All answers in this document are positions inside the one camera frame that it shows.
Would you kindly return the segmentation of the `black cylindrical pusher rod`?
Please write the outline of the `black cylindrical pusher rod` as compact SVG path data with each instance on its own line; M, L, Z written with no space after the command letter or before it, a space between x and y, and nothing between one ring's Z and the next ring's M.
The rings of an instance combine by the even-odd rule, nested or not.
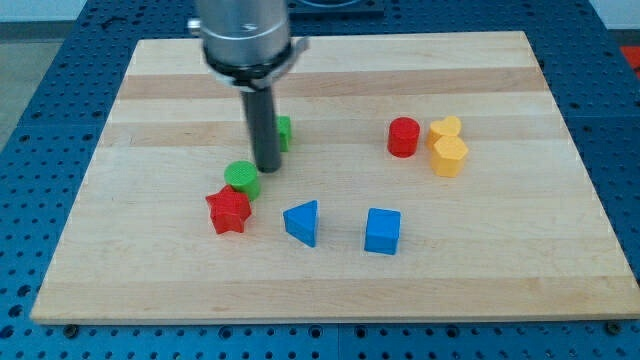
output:
M253 159L262 173L281 168L280 137L271 87L241 93Z

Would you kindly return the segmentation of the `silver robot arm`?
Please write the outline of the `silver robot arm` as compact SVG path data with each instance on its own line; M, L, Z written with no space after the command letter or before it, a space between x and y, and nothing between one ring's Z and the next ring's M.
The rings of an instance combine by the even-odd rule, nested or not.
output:
M262 173L281 168L274 84L310 45L291 36L284 0L196 0L187 22L202 40L204 59L218 81L239 91L254 163Z

